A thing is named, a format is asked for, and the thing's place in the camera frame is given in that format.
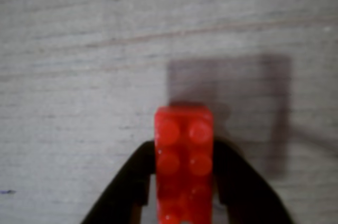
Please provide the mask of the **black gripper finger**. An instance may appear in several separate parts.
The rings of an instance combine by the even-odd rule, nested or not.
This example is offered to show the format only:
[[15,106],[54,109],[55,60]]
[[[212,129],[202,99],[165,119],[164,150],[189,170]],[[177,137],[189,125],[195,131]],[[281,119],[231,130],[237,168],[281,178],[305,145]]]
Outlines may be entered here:
[[146,141],[122,165],[82,223],[141,223],[155,173],[155,142]]
[[221,140],[213,143],[213,175],[230,223],[293,223],[275,190]]

